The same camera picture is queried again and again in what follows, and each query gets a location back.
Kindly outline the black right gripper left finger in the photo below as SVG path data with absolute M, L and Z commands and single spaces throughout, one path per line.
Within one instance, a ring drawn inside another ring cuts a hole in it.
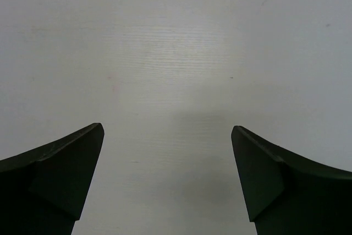
M 1 160 L 1 234 L 71 234 L 80 220 L 104 129 L 92 123 Z

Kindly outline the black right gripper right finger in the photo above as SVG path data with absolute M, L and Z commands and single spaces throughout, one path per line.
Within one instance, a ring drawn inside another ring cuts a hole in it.
M 351 172 L 309 160 L 239 125 L 231 139 L 257 234 L 351 234 Z

